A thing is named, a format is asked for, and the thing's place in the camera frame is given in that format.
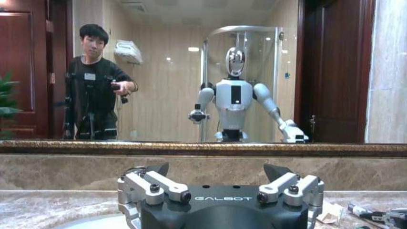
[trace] ceiling vent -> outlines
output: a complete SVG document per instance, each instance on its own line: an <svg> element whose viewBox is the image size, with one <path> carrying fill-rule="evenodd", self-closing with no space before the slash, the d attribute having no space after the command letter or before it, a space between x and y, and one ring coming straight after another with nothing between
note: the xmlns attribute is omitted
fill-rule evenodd
<svg viewBox="0 0 407 229"><path fill-rule="evenodd" d="M145 6L139 1L121 1L124 8L137 13L147 13Z"/></svg>

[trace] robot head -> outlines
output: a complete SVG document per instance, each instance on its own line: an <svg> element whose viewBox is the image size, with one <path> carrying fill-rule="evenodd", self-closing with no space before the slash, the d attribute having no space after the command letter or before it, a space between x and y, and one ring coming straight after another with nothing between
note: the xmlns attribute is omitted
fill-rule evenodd
<svg viewBox="0 0 407 229"><path fill-rule="evenodd" d="M244 67L244 51L231 47L227 53L227 70L232 77L239 77Z"/></svg>

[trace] wooden door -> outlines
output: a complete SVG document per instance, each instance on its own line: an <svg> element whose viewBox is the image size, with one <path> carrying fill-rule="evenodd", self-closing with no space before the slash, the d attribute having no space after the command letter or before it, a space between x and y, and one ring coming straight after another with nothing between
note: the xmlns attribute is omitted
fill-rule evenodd
<svg viewBox="0 0 407 229"><path fill-rule="evenodd" d="M48 137L45 4L13 0L0 4L0 75L12 73L16 86L19 138Z"/></svg>
<svg viewBox="0 0 407 229"><path fill-rule="evenodd" d="M65 72L72 60L72 1L47 0L47 73L49 138L61 139L64 123Z"/></svg>
<svg viewBox="0 0 407 229"><path fill-rule="evenodd" d="M372 0L304 1L296 109L300 127L315 142L363 142L372 15Z"/></svg>

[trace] black hair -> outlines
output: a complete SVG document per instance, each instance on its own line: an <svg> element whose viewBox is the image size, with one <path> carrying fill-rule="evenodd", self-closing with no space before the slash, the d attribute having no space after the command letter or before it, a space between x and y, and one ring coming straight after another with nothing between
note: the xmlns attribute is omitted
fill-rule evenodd
<svg viewBox="0 0 407 229"><path fill-rule="evenodd" d="M104 29L96 24L85 24L79 30L79 35L84 39L88 35L89 37L99 37L104 41L104 45L108 43L108 33Z"/></svg>

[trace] paper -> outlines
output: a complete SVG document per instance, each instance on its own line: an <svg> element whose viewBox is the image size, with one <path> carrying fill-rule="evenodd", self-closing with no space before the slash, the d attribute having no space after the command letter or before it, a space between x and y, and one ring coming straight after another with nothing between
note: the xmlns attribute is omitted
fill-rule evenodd
<svg viewBox="0 0 407 229"><path fill-rule="evenodd" d="M343 213L343 206L340 206L339 204L331 204L324 201L323 213L319 214L316 219L324 224L339 223L341 213Z"/></svg>

